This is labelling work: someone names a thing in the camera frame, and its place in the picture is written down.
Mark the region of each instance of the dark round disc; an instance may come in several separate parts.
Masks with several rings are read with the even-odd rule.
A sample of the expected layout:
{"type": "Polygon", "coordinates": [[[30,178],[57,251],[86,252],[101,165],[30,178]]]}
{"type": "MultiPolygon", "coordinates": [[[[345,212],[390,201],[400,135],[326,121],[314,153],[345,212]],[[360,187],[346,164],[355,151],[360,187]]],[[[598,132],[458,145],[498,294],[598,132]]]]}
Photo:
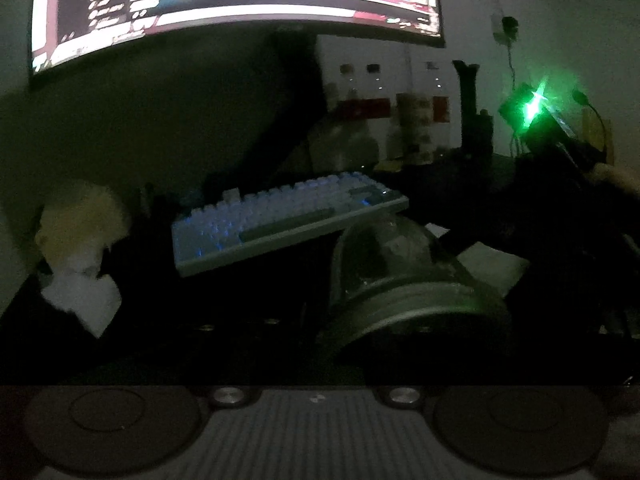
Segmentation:
{"type": "Polygon", "coordinates": [[[519,476],[571,471],[600,451],[607,416],[586,388],[456,386],[438,400],[434,424],[460,456],[519,476]]]}
{"type": "Polygon", "coordinates": [[[50,386],[28,405],[24,427],[53,467],[120,475],[182,450],[200,411],[182,386],[50,386]]]}

